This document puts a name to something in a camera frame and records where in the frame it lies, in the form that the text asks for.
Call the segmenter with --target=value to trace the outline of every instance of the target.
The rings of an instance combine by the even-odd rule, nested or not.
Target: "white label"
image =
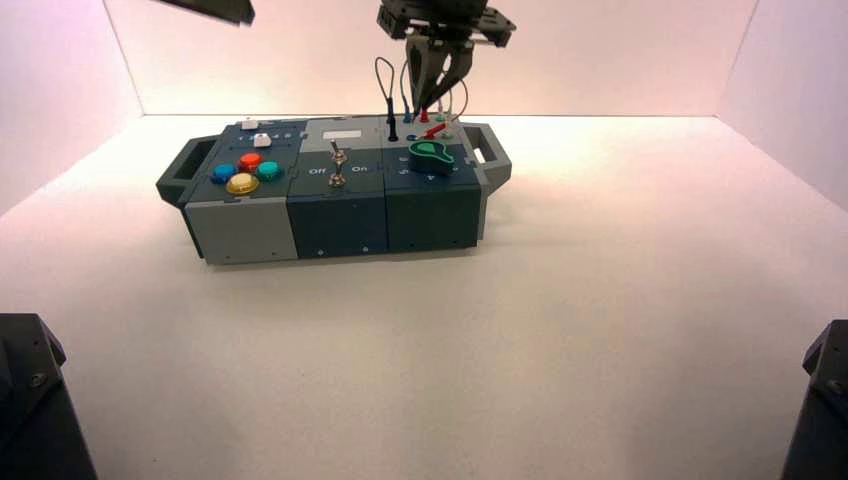
[[[324,132],[324,140],[336,140],[339,138],[360,138],[362,130],[335,130],[332,132]]]

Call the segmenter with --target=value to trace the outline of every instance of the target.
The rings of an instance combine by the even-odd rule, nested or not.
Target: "robotic arm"
[[[255,15],[250,0],[162,1],[235,24],[250,25]],[[488,0],[382,0],[377,23],[389,37],[406,39],[415,115],[465,78],[471,70],[475,44],[506,47],[515,24],[487,3]]]

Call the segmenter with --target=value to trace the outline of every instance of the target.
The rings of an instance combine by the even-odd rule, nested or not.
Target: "red button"
[[[242,172],[255,173],[260,163],[262,163],[262,155],[259,155],[258,153],[245,153],[239,160],[239,170]]]

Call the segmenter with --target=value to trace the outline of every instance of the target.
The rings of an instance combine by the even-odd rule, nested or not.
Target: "white table surface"
[[[848,213],[711,118],[469,118],[476,249],[214,268],[145,117],[0,218],[103,479],[774,479]]]

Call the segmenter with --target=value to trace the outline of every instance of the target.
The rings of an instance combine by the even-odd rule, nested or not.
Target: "dark gray handle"
[[[156,182],[156,189],[159,190],[162,200],[180,208],[180,197],[191,185],[200,165],[209,156],[219,137],[220,135],[212,135],[192,138],[185,144]]]
[[[509,180],[512,175],[512,161],[489,125],[485,123],[463,123],[462,128],[471,143],[471,148],[479,148],[483,158],[486,159],[485,162],[480,163],[480,168],[490,184],[486,193],[491,195]]]

